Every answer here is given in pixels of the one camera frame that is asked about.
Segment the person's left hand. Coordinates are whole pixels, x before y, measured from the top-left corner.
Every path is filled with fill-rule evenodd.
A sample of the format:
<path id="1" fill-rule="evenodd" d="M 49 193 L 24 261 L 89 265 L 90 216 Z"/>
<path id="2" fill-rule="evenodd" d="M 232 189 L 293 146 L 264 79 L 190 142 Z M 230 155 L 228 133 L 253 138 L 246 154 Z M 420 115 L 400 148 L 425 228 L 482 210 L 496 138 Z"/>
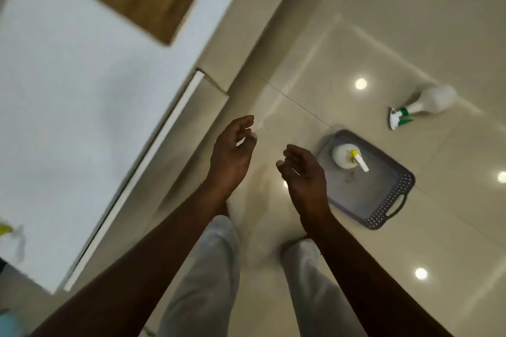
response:
<path id="1" fill-rule="evenodd" d="M 244 180 L 249 170 L 252 156 L 242 154 L 242 143 L 248 133 L 254 133 L 251 129 L 254 120 L 253 115 L 234 119 L 214 144 L 206 181 L 226 199 Z"/>

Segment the person's right hand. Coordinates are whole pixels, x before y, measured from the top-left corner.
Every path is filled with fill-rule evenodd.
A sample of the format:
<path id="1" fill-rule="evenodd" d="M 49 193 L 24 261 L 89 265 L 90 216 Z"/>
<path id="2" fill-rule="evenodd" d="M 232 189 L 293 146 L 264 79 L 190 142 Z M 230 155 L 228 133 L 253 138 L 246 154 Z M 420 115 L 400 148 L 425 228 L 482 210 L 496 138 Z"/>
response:
<path id="1" fill-rule="evenodd" d="M 327 199 L 327 183 L 323 168 L 313 154 L 294 144 L 283 152 L 292 166 L 292 180 L 285 181 L 289 196 L 305 230 L 331 214 Z"/>

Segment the person's left forearm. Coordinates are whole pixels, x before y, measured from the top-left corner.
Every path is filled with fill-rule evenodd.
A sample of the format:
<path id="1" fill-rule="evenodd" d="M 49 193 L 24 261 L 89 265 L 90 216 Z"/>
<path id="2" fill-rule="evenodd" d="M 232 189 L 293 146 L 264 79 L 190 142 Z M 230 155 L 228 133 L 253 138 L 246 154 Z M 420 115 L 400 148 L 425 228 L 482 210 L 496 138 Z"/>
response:
<path id="1" fill-rule="evenodd" d="M 138 337 L 231 192 L 205 181 L 166 219 L 29 337 Z"/>

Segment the person's right forearm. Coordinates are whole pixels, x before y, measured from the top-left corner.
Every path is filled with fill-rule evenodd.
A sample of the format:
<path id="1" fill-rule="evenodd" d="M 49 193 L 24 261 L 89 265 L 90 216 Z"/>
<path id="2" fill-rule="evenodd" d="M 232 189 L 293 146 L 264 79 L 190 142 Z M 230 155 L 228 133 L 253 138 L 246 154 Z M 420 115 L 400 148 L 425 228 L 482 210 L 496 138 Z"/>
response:
<path id="1" fill-rule="evenodd" d="M 330 209 L 300 215 L 368 337 L 453 337 L 339 223 Z"/>

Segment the white spray bottle yellow nozzle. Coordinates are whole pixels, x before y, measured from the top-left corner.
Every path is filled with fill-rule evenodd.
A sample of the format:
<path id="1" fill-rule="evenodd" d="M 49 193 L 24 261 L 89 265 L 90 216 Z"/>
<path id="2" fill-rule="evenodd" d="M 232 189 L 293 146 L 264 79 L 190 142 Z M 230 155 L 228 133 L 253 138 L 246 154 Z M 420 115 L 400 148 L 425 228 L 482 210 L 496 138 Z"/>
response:
<path id="1" fill-rule="evenodd" d="M 369 167 L 364 161 L 359 148 L 351 143 L 345 143 L 335 147 L 332 151 L 332 159 L 335 164 L 346 170 L 360 167 L 364 172 L 369 171 Z"/>

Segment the white trousers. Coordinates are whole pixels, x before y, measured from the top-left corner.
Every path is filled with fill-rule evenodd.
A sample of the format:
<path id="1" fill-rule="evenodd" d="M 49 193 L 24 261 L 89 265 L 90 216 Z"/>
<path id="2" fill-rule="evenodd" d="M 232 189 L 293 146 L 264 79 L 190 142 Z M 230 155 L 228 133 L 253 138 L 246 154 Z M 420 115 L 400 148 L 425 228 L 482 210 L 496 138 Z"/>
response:
<path id="1" fill-rule="evenodd" d="M 214 217 L 196 247 L 157 337 L 227 337 L 240 279 L 239 239 L 231 219 Z M 310 238 L 281 252 L 300 337 L 368 337 L 342 290 L 319 270 L 319 257 Z"/>

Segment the white spray bottle green nozzle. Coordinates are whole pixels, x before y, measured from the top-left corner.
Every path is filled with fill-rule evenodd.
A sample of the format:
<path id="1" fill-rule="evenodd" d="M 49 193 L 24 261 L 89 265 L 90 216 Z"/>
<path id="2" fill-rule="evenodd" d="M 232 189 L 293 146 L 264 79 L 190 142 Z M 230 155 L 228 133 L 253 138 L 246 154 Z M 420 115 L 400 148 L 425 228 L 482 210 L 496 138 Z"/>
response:
<path id="1" fill-rule="evenodd" d="M 391 109 L 389 115 L 389 128 L 396 130 L 398 127 L 413 121 L 410 117 L 414 114 L 427 112 L 439 114 L 452 107 L 456 103 L 458 94 L 450 85 L 440 85 L 421 91 L 419 98 L 407 106 L 398 110 Z"/>

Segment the white cabinet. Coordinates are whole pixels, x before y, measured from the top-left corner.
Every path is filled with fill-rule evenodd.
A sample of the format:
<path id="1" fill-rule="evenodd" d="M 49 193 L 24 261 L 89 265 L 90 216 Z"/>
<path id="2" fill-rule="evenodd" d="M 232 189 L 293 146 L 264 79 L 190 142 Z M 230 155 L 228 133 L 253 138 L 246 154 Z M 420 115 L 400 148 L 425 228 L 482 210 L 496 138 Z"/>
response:
<path id="1" fill-rule="evenodd" d="M 202 81 L 233 0 L 196 0 L 170 46 L 97 0 L 6 0 L 0 13 L 0 222 L 16 270 L 69 291 Z"/>

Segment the yellow and white object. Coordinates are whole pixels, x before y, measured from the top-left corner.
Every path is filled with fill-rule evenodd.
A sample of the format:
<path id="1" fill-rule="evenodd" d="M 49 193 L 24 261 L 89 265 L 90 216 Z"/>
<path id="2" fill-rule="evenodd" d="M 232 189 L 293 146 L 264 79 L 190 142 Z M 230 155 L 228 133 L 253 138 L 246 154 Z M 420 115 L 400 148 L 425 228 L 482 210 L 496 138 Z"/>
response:
<path id="1" fill-rule="evenodd" d="M 8 263 L 20 263 L 24 260 L 25 249 L 23 226 L 15 228 L 0 222 L 0 258 Z"/>

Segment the light blue object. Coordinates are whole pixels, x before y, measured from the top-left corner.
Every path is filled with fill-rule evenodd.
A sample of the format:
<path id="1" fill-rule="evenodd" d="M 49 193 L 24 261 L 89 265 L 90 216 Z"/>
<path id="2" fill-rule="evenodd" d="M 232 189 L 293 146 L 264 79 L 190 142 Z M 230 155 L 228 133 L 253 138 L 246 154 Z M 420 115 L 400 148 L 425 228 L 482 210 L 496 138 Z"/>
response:
<path id="1" fill-rule="evenodd" d="M 0 337 L 24 337 L 16 316 L 7 309 L 0 310 Z"/>

